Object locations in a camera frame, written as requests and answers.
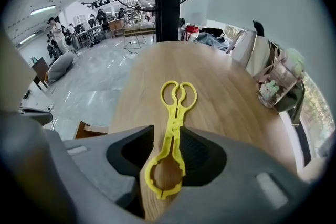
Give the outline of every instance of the clothing pile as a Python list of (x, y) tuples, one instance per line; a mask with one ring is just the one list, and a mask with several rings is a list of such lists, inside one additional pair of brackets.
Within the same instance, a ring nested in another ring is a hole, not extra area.
[(232, 40), (224, 34), (222, 29), (205, 27), (200, 29), (195, 42), (207, 44), (225, 51), (230, 46)]

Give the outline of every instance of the fan stand pole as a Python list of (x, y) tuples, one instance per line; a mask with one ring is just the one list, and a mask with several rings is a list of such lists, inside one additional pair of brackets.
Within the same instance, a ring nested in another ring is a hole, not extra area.
[(156, 42), (159, 43), (162, 41), (162, 2), (161, 0), (156, 0), (157, 11), (156, 11)]

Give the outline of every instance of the small figurine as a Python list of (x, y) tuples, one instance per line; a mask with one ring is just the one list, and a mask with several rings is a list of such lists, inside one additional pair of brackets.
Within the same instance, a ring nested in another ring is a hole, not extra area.
[(276, 85), (275, 80), (271, 80), (269, 83), (261, 85), (259, 92), (265, 101), (269, 101), (279, 90), (280, 87)]

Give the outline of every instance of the yellow plastic tongs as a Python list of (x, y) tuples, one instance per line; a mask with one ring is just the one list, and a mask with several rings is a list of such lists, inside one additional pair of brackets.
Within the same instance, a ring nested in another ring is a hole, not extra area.
[[(170, 84), (175, 85), (175, 87), (172, 90), (172, 98), (174, 101), (172, 105), (168, 105), (164, 101), (164, 98), (163, 98), (164, 90)], [(186, 97), (186, 91), (184, 89), (184, 86), (189, 86), (193, 90), (194, 95), (195, 95), (193, 103), (188, 107), (182, 106), (182, 102)], [(177, 100), (177, 97), (176, 97), (176, 92), (178, 88), (181, 89), (181, 93), (182, 93), (182, 96), (179, 100)], [(180, 169), (182, 170), (182, 176), (185, 176), (185, 165), (184, 165), (184, 161), (182, 159), (182, 155), (180, 151), (180, 127), (183, 126), (184, 114), (195, 105), (196, 100), (197, 100), (196, 89), (189, 82), (183, 82), (179, 84), (178, 82), (174, 80), (170, 80), (170, 81), (167, 81), (161, 88), (161, 101), (164, 104), (164, 106), (168, 109), (168, 112), (169, 112), (167, 129), (165, 132), (163, 145), (162, 145), (162, 149), (160, 153), (149, 161), (149, 163), (147, 164), (146, 170), (145, 170), (145, 181), (148, 187), (157, 194), (158, 199), (165, 200), (167, 196), (176, 194), (181, 190), (182, 181), (170, 190), (161, 190), (157, 188), (154, 185), (154, 181), (151, 179), (151, 170), (154, 165), (157, 165), (159, 161), (161, 161), (162, 159), (168, 156), (170, 148), (171, 148), (172, 138), (174, 138), (172, 155), (173, 155), (174, 160), (177, 161)]]

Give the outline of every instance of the glossy floor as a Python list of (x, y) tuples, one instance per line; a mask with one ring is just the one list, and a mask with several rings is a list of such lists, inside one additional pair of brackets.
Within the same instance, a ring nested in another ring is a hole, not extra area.
[[(138, 36), (138, 40), (141, 49), (130, 51), (140, 52), (155, 42), (153, 35)], [(90, 125), (110, 125), (122, 87), (137, 56), (123, 49), (123, 42), (123, 38), (109, 38), (92, 48), (82, 49), (75, 57), (73, 67), (62, 78), (44, 93), (34, 91), (31, 107), (37, 107), (34, 102), (39, 102), (40, 109), (54, 103), (53, 121), (45, 128), (54, 128), (63, 140), (69, 140), (73, 139), (80, 121)], [(126, 38), (125, 42), (133, 42), (128, 48), (138, 47), (135, 37), (133, 40)]]

